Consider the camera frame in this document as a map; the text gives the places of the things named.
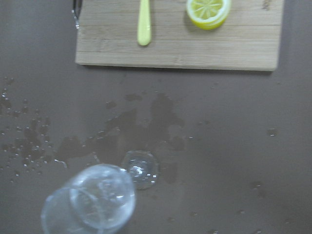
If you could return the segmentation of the bamboo cutting board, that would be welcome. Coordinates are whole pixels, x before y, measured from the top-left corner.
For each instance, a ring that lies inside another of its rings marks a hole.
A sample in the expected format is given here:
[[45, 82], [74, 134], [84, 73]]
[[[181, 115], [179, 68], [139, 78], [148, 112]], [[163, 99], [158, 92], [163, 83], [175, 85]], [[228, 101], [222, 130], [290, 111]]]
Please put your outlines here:
[[137, 43], [137, 0], [84, 0], [75, 61], [80, 65], [273, 71], [284, 2], [234, 0], [225, 22], [196, 27], [184, 0], [150, 2], [152, 40]]

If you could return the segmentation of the yellow lemon slice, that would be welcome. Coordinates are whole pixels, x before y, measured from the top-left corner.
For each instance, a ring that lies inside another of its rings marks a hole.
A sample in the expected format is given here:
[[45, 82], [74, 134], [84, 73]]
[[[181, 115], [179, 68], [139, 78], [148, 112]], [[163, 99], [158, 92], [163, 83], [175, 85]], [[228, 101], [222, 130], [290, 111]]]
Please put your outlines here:
[[213, 30], [227, 19], [231, 6], [231, 0], [188, 0], [186, 12], [196, 27]]

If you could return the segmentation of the clear wine glass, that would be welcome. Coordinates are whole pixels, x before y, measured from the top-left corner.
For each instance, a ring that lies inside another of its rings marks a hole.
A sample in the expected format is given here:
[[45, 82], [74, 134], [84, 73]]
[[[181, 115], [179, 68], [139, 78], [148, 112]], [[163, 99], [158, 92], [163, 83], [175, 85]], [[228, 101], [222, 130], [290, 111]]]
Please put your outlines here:
[[90, 166], [47, 197], [43, 232], [115, 234], [135, 210], [136, 191], [151, 188], [158, 175], [158, 159], [143, 150], [128, 151], [120, 166]]

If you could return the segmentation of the yellow plastic knife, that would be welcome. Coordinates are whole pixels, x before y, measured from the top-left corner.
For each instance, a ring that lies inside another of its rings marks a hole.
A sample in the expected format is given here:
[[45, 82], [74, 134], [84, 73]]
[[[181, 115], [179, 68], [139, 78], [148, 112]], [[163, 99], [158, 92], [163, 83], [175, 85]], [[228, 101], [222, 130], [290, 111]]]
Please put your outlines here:
[[147, 46], [152, 40], [150, 1], [141, 0], [137, 22], [137, 42], [140, 46]]

